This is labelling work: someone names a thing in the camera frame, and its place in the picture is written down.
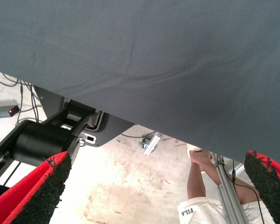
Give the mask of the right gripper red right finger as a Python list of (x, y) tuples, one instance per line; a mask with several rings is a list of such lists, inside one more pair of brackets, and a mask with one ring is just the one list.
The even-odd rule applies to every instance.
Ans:
[(273, 158), (249, 150), (244, 167), (274, 222), (280, 224), (280, 164)]

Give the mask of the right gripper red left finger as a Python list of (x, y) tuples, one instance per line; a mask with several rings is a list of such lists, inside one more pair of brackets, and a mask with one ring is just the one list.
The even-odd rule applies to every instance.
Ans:
[(0, 224), (48, 224), (70, 170), (67, 152), (46, 159), (0, 196)]

